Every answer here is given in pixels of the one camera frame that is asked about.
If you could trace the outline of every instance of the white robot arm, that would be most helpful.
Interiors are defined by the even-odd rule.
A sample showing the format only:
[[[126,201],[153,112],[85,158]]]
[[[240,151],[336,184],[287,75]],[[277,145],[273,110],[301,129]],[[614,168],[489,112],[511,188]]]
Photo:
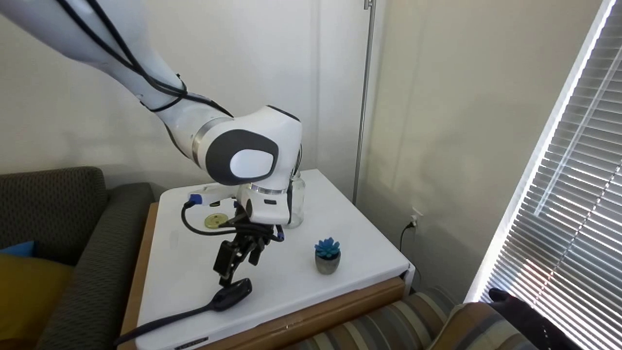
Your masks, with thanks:
[[[233,119],[217,104],[188,94],[149,48],[139,0],[1,0],[0,13],[44,46],[132,92],[157,114],[180,154],[213,182],[240,186],[248,223],[287,224],[301,123],[275,108]]]

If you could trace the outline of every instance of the white wall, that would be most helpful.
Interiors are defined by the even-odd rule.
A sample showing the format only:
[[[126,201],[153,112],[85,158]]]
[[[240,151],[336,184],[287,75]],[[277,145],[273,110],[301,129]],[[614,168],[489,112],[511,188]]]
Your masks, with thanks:
[[[367,16],[357,0],[145,3],[149,38],[196,94],[235,116],[266,104],[303,121],[303,168],[351,195]],[[204,184],[159,121],[106,77],[0,16],[0,174],[99,166],[108,186]]]
[[[388,0],[359,209],[462,300],[598,9]]]

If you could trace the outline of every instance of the yellow pillow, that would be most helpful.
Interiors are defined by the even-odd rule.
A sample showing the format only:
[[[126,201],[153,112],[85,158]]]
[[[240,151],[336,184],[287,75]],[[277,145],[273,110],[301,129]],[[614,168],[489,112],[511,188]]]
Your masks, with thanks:
[[[69,275],[52,261],[0,256],[0,350],[36,345]]]

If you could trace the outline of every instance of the window blinds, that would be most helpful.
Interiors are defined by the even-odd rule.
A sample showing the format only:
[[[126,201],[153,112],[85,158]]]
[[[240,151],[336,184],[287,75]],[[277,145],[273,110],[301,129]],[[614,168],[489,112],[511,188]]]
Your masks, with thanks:
[[[483,293],[518,296],[583,349],[622,349],[622,5],[534,172]]]

